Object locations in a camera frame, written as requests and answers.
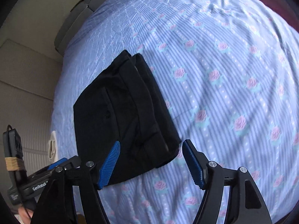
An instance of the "human hand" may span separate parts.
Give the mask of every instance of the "human hand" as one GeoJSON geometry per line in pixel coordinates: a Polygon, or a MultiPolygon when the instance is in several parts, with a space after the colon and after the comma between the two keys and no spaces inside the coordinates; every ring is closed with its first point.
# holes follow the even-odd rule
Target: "human hand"
{"type": "MultiPolygon", "coordinates": [[[[29,209],[27,209],[27,211],[28,211],[29,216],[32,217],[33,211],[31,211],[29,209]]],[[[18,214],[24,224],[30,224],[31,219],[29,218],[29,216],[26,213],[25,208],[23,206],[18,208],[18,214]]]]}

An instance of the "bed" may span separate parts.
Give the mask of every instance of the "bed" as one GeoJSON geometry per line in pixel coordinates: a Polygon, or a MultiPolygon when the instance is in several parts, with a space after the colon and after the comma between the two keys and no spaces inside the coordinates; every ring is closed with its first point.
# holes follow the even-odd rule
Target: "bed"
{"type": "MultiPolygon", "coordinates": [[[[55,41],[64,54],[51,125],[59,158],[77,155],[75,101],[126,49],[145,58],[181,139],[222,166],[247,167],[273,223],[286,216],[299,200],[298,32],[259,0],[102,2],[93,11],[81,1],[55,41]],[[62,32],[79,27],[73,38],[62,32]]],[[[166,166],[100,192],[115,224],[192,223],[202,195],[181,150],[166,166]]],[[[76,188],[74,198],[83,213],[76,188]]],[[[219,224],[227,200],[228,189],[219,224]]]]}

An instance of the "floral print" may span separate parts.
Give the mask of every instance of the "floral print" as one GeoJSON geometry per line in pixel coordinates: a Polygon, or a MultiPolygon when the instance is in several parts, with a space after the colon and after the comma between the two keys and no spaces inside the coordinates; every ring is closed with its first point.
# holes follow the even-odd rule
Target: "floral print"
{"type": "Polygon", "coordinates": [[[165,224],[175,224],[175,222],[173,220],[167,220],[165,224]]]}
{"type": "Polygon", "coordinates": [[[230,23],[226,23],[226,22],[222,22],[222,23],[221,23],[221,26],[222,26],[223,28],[226,28],[226,29],[230,29],[230,28],[231,28],[231,24],[230,24],[230,23]]]}
{"type": "Polygon", "coordinates": [[[231,51],[230,47],[225,42],[215,41],[214,46],[221,53],[227,53],[227,52],[231,51]]]}
{"type": "Polygon", "coordinates": [[[184,48],[188,51],[195,50],[197,45],[194,40],[183,41],[184,48]]]}
{"type": "Polygon", "coordinates": [[[143,202],[141,202],[142,205],[146,208],[150,207],[150,202],[148,200],[144,200],[143,202]]]}
{"type": "Polygon", "coordinates": [[[159,194],[165,194],[168,191],[166,187],[166,182],[158,178],[153,179],[153,187],[154,190],[159,194]]]}
{"type": "Polygon", "coordinates": [[[297,185],[298,184],[298,182],[299,182],[299,176],[297,175],[296,177],[295,177],[295,179],[294,179],[294,181],[293,181],[293,186],[295,186],[295,185],[297,185]]]}
{"type": "Polygon", "coordinates": [[[137,53],[141,53],[141,52],[143,52],[143,49],[144,49],[143,44],[141,44],[137,47],[136,51],[137,51],[137,53]]]}
{"type": "Polygon", "coordinates": [[[220,85],[222,83],[222,75],[217,69],[207,72],[207,79],[212,85],[220,85]]]}
{"type": "Polygon", "coordinates": [[[198,209],[199,203],[197,197],[191,195],[191,193],[187,193],[184,195],[183,202],[185,206],[189,209],[198,209]]]}
{"type": "Polygon", "coordinates": [[[159,52],[163,52],[163,51],[167,50],[167,44],[166,43],[158,44],[157,49],[159,52]]]}
{"type": "Polygon", "coordinates": [[[154,32],[156,32],[156,28],[151,28],[151,29],[149,29],[149,32],[150,32],[150,33],[154,33],[154,32]]]}
{"type": "Polygon", "coordinates": [[[253,25],[248,25],[248,28],[250,29],[250,31],[255,34],[255,35],[260,35],[257,28],[253,25]]]}
{"type": "Polygon", "coordinates": [[[219,211],[219,217],[220,218],[223,218],[223,217],[225,217],[226,216],[226,210],[220,210],[219,211]]]}
{"type": "Polygon", "coordinates": [[[176,24],[170,25],[170,26],[169,26],[169,29],[170,29],[170,30],[175,30],[175,29],[176,29],[176,24]]]}
{"type": "Polygon", "coordinates": [[[294,140],[293,140],[293,146],[299,145],[299,133],[295,133],[294,140]]]}
{"type": "Polygon", "coordinates": [[[149,69],[150,69],[150,71],[151,71],[152,74],[154,74],[155,71],[156,71],[155,68],[154,68],[154,66],[150,66],[149,69]]]}
{"type": "Polygon", "coordinates": [[[251,177],[253,178],[253,180],[255,181],[255,182],[257,182],[257,180],[260,178],[260,171],[254,171],[254,172],[252,172],[251,173],[251,177]]]}
{"type": "Polygon", "coordinates": [[[155,183],[154,187],[156,190],[163,190],[166,187],[166,183],[162,180],[159,180],[155,183]]]}
{"type": "Polygon", "coordinates": [[[185,199],[185,204],[187,206],[194,206],[197,204],[197,198],[194,196],[188,197],[185,199]]]}
{"type": "Polygon", "coordinates": [[[258,83],[255,77],[250,77],[246,80],[246,86],[247,89],[252,91],[253,93],[259,92],[261,90],[261,84],[258,83]]]}
{"type": "Polygon", "coordinates": [[[256,46],[253,46],[253,45],[249,46],[248,50],[249,50],[249,53],[254,56],[257,56],[257,57],[261,56],[261,52],[258,50],[258,48],[256,46]]]}
{"type": "Polygon", "coordinates": [[[165,18],[165,14],[164,13],[161,13],[159,16],[158,16],[159,19],[163,19],[165,18]]]}
{"type": "Polygon", "coordinates": [[[177,81],[182,82],[187,79],[187,73],[185,72],[185,69],[183,67],[173,68],[172,71],[172,77],[177,81]]]}
{"type": "Polygon", "coordinates": [[[204,128],[209,125],[209,117],[207,116],[207,112],[205,109],[200,109],[195,112],[194,121],[195,125],[198,128],[204,128]]]}
{"type": "Polygon", "coordinates": [[[234,130],[235,131],[244,130],[245,126],[246,126],[246,119],[243,115],[241,115],[239,118],[237,118],[234,121],[234,130]]]}
{"type": "Polygon", "coordinates": [[[180,10],[180,11],[178,12],[178,14],[179,14],[180,16],[185,15],[185,14],[186,14],[185,9],[180,10]]]}
{"type": "Polygon", "coordinates": [[[248,124],[245,115],[235,114],[231,120],[231,128],[237,136],[243,136],[248,132],[248,124]]]}
{"type": "Polygon", "coordinates": [[[278,54],[278,60],[281,62],[281,65],[282,65],[282,66],[285,66],[285,64],[286,64],[286,59],[285,59],[285,57],[284,57],[283,54],[278,54]]]}
{"type": "Polygon", "coordinates": [[[178,68],[174,71],[174,78],[178,79],[178,78],[182,78],[185,75],[185,70],[184,68],[178,68]]]}
{"type": "Polygon", "coordinates": [[[204,27],[204,23],[203,22],[194,22],[193,26],[195,28],[203,28],[204,27]]]}
{"type": "Polygon", "coordinates": [[[282,84],[279,84],[278,87],[277,87],[277,94],[278,96],[283,99],[284,97],[284,87],[282,84]]]}
{"type": "Polygon", "coordinates": [[[277,145],[280,143],[280,136],[281,136],[281,131],[278,126],[272,127],[270,131],[270,141],[273,145],[277,145]]]}
{"type": "Polygon", "coordinates": [[[273,187],[277,188],[282,183],[282,180],[283,180],[283,175],[278,176],[273,183],[273,187]]]}

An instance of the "gray headboard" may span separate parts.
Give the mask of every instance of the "gray headboard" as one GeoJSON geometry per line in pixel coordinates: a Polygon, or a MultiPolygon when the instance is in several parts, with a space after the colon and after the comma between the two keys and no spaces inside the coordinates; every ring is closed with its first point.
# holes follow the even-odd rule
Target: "gray headboard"
{"type": "Polygon", "coordinates": [[[68,43],[78,32],[85,20],[106,0],[80,0],[71,10],[69,16],[61,26],[54,45],[63,56],[68,43]]]}

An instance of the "blue gripper pad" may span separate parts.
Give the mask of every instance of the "blue gripper pad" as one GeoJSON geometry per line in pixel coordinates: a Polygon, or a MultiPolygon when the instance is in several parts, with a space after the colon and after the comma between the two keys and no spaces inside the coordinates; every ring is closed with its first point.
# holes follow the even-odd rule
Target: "blue gripper pad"
{"type": "Polygon", "coordinates": [[[185,161],[187,163],[187,166],[189,168],[189,171],[191,173],[193,181],[196,185],[198,185],[202,189],[205,185],[205,181],[204,181],[204,177],[203,177],[203,169],[200,166],[200,164],[195,156],[197,151],[194,152],[194,150],[192,150],[190,148],[187,141],[183,142],[183,145],[182,145],[183,156],[185,158],[185,161]]]}
{"type": "Polygon", "coordinates": [[[120,153],[121,145],[119,141],[116,141],[100,169],[100,179],[98,182],[98,187],[100,190],[108,184],[120,153]]]}

